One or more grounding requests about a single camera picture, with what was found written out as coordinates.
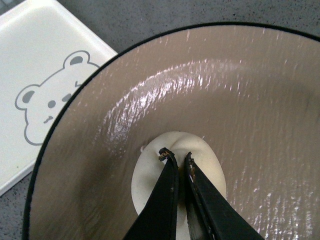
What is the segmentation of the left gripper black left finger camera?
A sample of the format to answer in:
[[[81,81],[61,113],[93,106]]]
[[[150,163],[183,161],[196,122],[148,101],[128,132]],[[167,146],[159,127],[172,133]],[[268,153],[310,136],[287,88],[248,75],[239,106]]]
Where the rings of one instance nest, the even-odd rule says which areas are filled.
[[[145,204],[130,227],[125,240],[175,240],[179,200],[179,168],[175,154],[159,150],[158,159],[165,166]]]

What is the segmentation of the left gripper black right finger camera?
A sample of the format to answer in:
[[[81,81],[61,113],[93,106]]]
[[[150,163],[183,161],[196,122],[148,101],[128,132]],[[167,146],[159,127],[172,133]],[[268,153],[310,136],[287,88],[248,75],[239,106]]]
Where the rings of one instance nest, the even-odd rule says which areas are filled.
[[[192,240],[262,240],[210,182],[189,152],[184,159],[185,206]]]

